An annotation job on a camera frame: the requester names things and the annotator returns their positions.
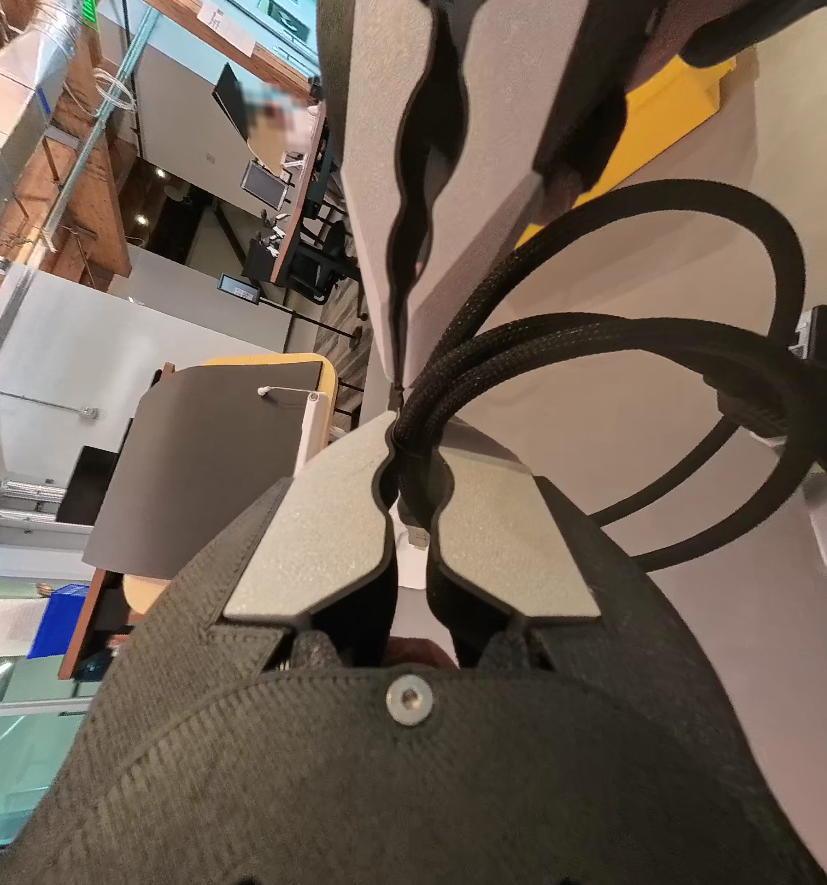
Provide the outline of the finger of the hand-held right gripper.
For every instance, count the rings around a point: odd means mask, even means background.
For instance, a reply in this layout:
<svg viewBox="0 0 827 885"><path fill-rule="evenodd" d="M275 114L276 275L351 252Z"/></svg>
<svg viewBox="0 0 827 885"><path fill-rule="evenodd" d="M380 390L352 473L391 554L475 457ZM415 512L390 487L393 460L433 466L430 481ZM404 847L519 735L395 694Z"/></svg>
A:
<svg viewBox="0 0 827 885"><path fill-rule="evenodd" d="M405 386L541 195L537 149L581 2L432 2L405 113Z"/></svg>
<svg viewBox="0 0 827 885"><path fill-rule="evenodd" d="M398 142L426 72L432 13L416 1L317 3L320 76L338 140L341 187L352 224L375 346L393 384L405 378L407 310L394 317L389 247L403 205Z"/></svg>

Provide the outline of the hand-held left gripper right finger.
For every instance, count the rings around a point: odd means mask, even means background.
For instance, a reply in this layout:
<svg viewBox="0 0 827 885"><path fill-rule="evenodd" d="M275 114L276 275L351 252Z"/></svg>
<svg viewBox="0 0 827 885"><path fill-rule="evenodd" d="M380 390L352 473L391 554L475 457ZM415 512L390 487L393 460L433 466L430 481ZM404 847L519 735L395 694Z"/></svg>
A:
<svg viewBox="0 0 827 885"><path fill-rule="evenodd" d="M507 630L589 623L596 599L531 471L490 450L434 451L428 605L462 666Z"/></svg>

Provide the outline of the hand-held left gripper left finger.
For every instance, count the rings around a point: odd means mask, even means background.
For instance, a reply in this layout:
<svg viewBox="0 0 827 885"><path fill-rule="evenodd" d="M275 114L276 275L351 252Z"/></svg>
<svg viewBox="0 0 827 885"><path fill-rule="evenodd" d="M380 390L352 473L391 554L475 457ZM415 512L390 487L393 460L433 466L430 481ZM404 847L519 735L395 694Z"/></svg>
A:
<svg viewBox="0 0 827 885"><path fill-rule="evenodd" d="M397 494L384 412L306 462L223 609L224 620L325 633L353 666L378 666L397 605L389 508Z"/></svg>

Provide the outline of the yellow plastic bin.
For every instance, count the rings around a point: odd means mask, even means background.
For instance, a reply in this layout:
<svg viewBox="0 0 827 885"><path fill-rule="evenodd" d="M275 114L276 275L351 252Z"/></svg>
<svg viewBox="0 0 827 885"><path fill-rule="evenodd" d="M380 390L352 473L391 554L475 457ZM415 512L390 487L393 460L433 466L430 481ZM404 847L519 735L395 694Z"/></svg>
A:
<svg viewBox="0 0 827 885"><path fill-rule="evenodd" d="M714 116L720 84L737 65L732 57L697 68L676 56L628 94L628 121L596 185L574 207L603 195Z"/></svg>

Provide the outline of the small silver screen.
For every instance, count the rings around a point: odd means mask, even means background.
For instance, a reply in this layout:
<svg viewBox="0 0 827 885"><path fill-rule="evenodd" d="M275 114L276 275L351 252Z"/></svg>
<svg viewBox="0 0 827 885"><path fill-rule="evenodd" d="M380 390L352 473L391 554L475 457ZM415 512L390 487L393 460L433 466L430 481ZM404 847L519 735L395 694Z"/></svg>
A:
<svg viewBox="0 0 827 885"><path fill-rule="evenodd" d="M280 212L287 203L290 182L252 159L242 174L240 187L246 194Z"/></svg>

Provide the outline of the long wooden desk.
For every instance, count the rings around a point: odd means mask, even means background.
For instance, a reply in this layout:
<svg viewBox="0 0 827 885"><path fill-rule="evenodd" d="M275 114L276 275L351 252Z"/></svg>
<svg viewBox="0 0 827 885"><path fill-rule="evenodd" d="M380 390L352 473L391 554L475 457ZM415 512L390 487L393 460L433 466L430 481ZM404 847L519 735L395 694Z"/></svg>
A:
<svg viewBox="0 0 827 885"><path fill-rule="evenodd" d="M285 237L282 238L270 277L270 282L275 286L286 285L286 278L293 260L293 254L299 242L309 186L315 177L315 166L319 158L322 136L327 120L326 105L323 101L317 105L317 111L318 113L314 118L311 129L311 143L305 155L305 163L295 183L291 212L284 230Z"/></svg>

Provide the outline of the black monitor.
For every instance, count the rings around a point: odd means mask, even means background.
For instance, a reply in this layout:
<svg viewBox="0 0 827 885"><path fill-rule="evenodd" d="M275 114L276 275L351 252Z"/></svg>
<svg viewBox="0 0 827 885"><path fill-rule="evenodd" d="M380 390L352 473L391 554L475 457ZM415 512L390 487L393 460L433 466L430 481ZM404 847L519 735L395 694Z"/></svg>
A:
<svg viewBox="0 0 827 885"><path fill-rule="evenodd" d="M82 447L55 513L57 523L95 524L118 458L116 452L108 449L88 445Z"/></svg>
<svg viewBox="0 0 827 885"><path fill-rule="evenodd" d="M220 77L211 91L211 96L235 131L246 142L249 138L249 127L242 85L235 76L230 63L224 64Z"/></svg>

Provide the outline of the white paper sign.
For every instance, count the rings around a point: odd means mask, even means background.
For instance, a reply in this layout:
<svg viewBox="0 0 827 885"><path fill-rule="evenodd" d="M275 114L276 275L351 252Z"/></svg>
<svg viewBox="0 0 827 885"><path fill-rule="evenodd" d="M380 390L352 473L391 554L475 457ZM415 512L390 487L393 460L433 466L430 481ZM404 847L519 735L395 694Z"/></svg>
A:
<svg viewBox="0 0 827 885"><path fill-rule="evenodd" d="M253 56L256 38L217 3L202 2L197 19L244 57Z"/></svg>

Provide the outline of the blue bin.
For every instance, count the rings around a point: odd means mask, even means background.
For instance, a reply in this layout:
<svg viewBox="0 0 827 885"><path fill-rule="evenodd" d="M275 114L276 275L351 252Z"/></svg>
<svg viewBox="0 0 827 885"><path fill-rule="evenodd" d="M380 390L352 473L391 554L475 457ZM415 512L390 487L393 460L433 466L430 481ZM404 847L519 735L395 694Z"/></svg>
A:
<svg viewBox="0 0 827 885"><path fill-rule="evenodd" d="M27 655L28 660L65 655L88 590L88 584L67 584L51 592Z"/></svg>

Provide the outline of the smooth silver pipes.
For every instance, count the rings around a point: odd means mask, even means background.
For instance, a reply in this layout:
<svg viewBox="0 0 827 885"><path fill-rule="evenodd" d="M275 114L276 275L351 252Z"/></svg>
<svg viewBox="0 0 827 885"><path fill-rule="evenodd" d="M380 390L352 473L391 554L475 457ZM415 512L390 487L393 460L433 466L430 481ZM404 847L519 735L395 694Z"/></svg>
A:
<svg viewBox="0 0 827 885"><path fill-rule="evenodd" d="M24 532L60 531L57 509L66 489L53 484L0 477L0 527Z"/></svg>

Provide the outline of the white box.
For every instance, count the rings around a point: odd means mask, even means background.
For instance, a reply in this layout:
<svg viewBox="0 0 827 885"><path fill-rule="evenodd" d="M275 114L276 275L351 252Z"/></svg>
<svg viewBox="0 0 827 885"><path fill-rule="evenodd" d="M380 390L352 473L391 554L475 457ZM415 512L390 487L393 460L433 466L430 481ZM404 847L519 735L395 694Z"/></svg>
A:
<svg viewBox="0 0 827 885"><path fill-rule="evenodd" d="M48 600L0 599L0 658L27 658Z"/></svg>

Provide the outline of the dark wall frame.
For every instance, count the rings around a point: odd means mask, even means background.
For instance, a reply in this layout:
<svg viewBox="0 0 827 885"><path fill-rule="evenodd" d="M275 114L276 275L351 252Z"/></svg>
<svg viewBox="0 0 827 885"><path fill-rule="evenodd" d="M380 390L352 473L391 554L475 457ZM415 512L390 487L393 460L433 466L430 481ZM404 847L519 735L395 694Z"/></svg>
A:
<svg viewBox="0 0 827 885"><path fill-rule="evenodd" d="M259 8L296 39L306 42L315 27L314 1L263 1Z"/></svg>

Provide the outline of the wooden desk with black frame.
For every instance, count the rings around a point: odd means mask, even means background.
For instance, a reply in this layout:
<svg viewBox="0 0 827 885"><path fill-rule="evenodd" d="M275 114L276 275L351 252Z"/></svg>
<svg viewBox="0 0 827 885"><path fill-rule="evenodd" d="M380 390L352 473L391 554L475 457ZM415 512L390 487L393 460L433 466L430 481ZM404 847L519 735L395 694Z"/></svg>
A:
<svg viewBox="0 0 827 885"><path fill-rule="evenodd" d="M95 571L58 671L59 680L98 682L106 675L141 618L125 596L123 581L119 572Z"/></svg>

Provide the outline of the silver spiral air duct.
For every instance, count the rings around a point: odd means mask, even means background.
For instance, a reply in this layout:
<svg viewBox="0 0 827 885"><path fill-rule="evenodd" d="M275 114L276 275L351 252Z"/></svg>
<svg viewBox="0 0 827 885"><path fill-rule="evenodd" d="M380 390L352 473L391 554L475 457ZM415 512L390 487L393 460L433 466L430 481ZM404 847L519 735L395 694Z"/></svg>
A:
<svg viewBox="0 0 827 885"><path fill-rule="evenodd" d="M76 48L82 23L82 1L36 1L29 27L71 52Z"/></svg>

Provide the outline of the rectangular metal duct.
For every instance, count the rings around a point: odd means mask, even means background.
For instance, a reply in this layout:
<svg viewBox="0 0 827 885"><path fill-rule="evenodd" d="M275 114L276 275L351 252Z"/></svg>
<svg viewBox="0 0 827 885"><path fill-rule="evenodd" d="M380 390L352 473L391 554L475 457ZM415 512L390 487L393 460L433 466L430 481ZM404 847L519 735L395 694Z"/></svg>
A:
<svg viewBox="0 0 827 885"><path fill-rule="evenodd" d="M0 215L51 124L78 34L40 18L0 50Z"/></svg>

